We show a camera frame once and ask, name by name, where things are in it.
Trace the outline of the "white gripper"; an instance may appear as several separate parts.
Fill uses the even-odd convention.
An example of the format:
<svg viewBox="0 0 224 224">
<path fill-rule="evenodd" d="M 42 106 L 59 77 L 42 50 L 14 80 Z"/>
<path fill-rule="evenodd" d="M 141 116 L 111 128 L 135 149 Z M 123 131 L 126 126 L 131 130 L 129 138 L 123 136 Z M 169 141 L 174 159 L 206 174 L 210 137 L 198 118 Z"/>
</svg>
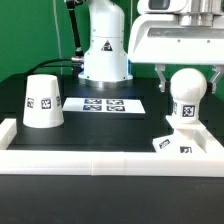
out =
<svg viewBox="0 0 224 224">
<path fill-rule="evenodd" d="M 128 56 L 132 63 L 156 64 L 159 89 L 166 90 L 164 64 L 215 65 L 208 91 L 216 92 L 224 76 L 224 16 L 211 27 L 182 27 L 172 14 L 144 14 L 133 23 Z"/>
</svg>

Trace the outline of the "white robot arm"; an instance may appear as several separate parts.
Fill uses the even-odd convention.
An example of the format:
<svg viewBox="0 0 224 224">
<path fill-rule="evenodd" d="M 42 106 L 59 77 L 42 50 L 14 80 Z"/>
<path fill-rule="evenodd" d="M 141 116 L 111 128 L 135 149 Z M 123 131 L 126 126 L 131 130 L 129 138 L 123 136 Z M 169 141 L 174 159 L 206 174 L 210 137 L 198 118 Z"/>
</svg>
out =
<svg viewBox="0 0 224 224">
<path fill-rule="evenodd" d="M 91 28 L 83 80 L 121 82 L 128 62 L 153 64 L 161 89 L 167 65 L 210 65 L 212 87 L 224 76 L 224 0 L 138 0 L 127 50 L 123 11 L 110 0 L 86 1 Z"/>
</svg>

